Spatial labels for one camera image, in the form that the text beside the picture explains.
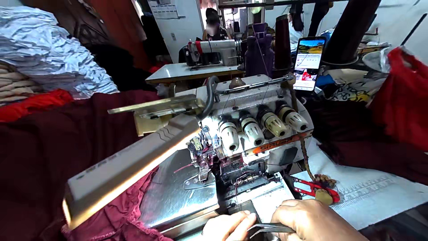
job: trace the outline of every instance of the sewing machine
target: sewing machine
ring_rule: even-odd
[[[287,190],[279,171],[303,159],[312,120],[281,84],[257,75],[109,110],[133,111],[144,137],[68,181],[63,209],[71,229],[159,165],[140,220],[175,238],[236,206],[241,194]]]
[[[187,48],[194,64],[199,61],[202,54],[217,52],[220,53],[224,66],[235,66],[242,63],[239,39],[189,42]]]

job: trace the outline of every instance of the smartphone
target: smartphone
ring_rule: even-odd
[[[325,42],[325,37],[306,37],[299,40],[294,64],[295,90],[314,90]]]

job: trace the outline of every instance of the machine brand label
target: machine brand label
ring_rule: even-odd
[[[308,137],[308,136],[310,136],[312,134],[312,131],[313,130],[308,130],[306,132],[300,133],[300,136],[302,136],[304,138]],[[261,153],[263,151],[271,150],[271,149],[274,149],[276,147],[280,147],[282,145],[298,141],[299,138],[300,138],[299,134],[296,134],[296,135],[293,135],[293,136],[290,136],[290,137],[287,137],[287,138],[284,138],[284,139],[281,139],[281,140],[277,140],[275,142],[271,142],[271,143],[267,143],[267,144],[261,145],[259,147],[255,147],[252,150],[249,150],[248,152],[252,153],[252,154],[259,154],[259,153]]]

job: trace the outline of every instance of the measuring tape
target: measuring tape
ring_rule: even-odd
[[[330,206],[337,211],[341,208],[358,203],[376,193],[382,192],[386,187],[395,184],[388,176],[381,176],[348,188],[339,188],[340,202]]]

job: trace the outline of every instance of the red plastic bag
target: red plastic bag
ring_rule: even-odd
[[[428,151],[428,66],[400,48],[388,59],[391,72],[370,104],[373,120],[397,141]]]

